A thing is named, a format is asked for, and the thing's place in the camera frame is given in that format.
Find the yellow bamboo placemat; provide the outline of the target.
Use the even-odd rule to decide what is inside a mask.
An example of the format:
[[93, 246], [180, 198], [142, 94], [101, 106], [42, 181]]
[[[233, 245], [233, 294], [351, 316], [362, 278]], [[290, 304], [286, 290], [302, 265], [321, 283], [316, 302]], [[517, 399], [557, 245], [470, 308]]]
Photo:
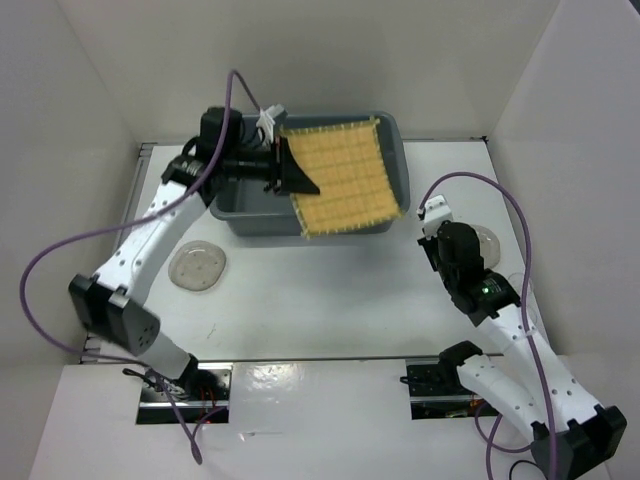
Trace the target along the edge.
[[384, 165], [381, 120], [280, 129], [294, 160], [319, 188], [292, 193], [294, 212], [306, 238], [348, 234], [403, 216]]

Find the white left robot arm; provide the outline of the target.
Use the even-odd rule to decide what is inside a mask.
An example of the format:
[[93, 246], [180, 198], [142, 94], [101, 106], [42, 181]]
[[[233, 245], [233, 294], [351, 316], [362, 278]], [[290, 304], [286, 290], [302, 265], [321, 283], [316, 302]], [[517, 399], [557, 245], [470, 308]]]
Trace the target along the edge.
[[162, 333], [159, 318], [146, 309], [150, 289], [177, 242], [228, 182], [263, 181], [276, 195], [319, 194], [294, 159], [288, 140], [276, 131], [286, 117], [280, 104], [261, 111], [256, 127], [262, 145], [251, 149], [242, 143], [240, 112], [209, 108], [201, 117], [199, 134], [167, 165], [139, 224], [92, 276], [76, 275], [69, 284], [86, 329], [159, 374], [176, 399], [193, 396], [204, 375], [197, 359]]

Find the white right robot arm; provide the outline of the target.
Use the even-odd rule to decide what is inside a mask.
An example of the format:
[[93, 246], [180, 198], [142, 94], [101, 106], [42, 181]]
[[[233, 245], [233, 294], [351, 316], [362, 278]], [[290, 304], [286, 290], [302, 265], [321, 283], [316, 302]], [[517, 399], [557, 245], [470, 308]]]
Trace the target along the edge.
[[437, 219], [426, 220], [423, 232], [419, 243], [452, 303], [519, 377], [513, 380], [465, 341], [441, 353], [441, 387], [450, 393], [466, 388], [486, 400], [527, 440], [549, 479], [576, 479], [609, 460], [626, 418], [584, 389], [540, 332], [524, 325], [519, 295], [505, 277], [485, 268], [476, 231]]

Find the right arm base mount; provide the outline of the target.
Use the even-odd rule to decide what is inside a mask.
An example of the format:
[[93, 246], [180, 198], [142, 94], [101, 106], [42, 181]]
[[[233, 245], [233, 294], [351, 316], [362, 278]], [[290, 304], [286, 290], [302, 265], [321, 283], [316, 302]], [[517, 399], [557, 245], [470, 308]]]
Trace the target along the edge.
[[449, 379], [436, 357], [407, 360], [399, 381], [407, 387], [413, 420], [471, 418], [485, 404]]

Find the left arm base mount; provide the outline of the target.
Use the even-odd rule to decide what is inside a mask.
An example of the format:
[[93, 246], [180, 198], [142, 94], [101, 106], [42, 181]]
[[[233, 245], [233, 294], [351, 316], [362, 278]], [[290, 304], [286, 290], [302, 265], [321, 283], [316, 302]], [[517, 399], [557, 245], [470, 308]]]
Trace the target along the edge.
[[[176, 406], [187, 424], [226, 424], [229, 420], [229, 401], [233, 366], [231, 363], [203, 363], [204, 385], [191, 393], [169, 384]], [[148, 373], [124, 368], [125, 376], [142, 382], [136, 423], [138, 425], [177, 424], [169, 399], [158, 382]]]

